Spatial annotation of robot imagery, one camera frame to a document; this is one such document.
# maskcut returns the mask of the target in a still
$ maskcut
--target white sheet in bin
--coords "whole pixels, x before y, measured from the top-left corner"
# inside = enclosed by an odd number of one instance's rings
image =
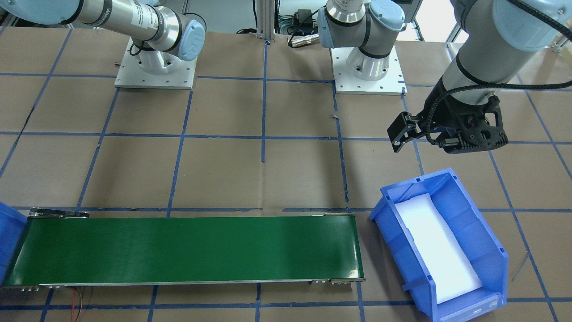
[[[395,207],[435,281],[437,304],[483,286],[429,194],[396,203]]]

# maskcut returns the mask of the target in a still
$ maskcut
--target green surface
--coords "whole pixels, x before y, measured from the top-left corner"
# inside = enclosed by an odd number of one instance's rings
[[[355,218],[32,219],[3,286],[363,279]]]

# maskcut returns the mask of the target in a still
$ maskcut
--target label on robot arm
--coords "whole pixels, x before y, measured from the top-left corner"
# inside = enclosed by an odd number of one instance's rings
[[[157,30],[159,28],[157,13],[152,7],[148,5],[142,5],[135,0],[131,0],[131,4],[134,8],[133,17],[131,19],[132,25],[145,29],[152,28]]]

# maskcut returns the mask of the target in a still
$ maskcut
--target storage bin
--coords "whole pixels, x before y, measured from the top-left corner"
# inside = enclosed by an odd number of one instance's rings
[[[437,171],[381,188],[383,197],[372,210],[417,308],[431,321],[473,319],[507,303],[509,256],[452,169]],[[429,194],[453,232],[482,287],[437,304],[436,285],[396,204]]]
[[[14,250],[18,245],[20,235],[26,226],[26,216],[18,210],[0,202],[0,285],[6,275],[6,270]]]

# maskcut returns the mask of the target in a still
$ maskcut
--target white mounting plate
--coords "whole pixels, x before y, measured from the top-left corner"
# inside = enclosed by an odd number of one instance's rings
[[[131,40],[123,55],[115,86],[120,88],[164,88],[164,89],[193,89],[194,70],[197,60],[179,61],[179,67],[167,74],[151,74],[139,67],[134,56],[129,54]]]
[[[407,93],[407,87],[403,79],[401,65],[397,58],[395,47],[391,49],[390,66],[385,77],[379,81],[361,80],[349,71],[345,65],[349,53],[353,48],[333,48],[332,67],[336,80],[336,92],[347,94],[371,94],[371,95],[401,95]]]

